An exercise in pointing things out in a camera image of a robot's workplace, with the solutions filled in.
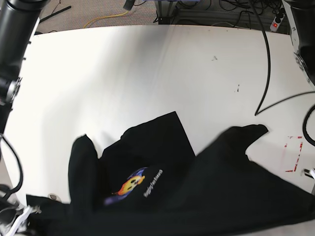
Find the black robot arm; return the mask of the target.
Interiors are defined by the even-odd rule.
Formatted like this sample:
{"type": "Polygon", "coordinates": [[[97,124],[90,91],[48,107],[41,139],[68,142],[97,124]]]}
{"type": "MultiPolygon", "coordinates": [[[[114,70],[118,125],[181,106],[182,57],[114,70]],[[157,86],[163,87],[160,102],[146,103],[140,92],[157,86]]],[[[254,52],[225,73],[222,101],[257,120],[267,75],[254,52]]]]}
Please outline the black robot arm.
{"type": "Polygon", "coordinates": [[[48,0],[4,0],[0,8],[0,133],[20,87],[27,46],[48,0]]]}
{"type": "Polygon", "coordinates": [[[284,0],[294,56],[307,82],[315,85],[315,2],[284,0]]]}

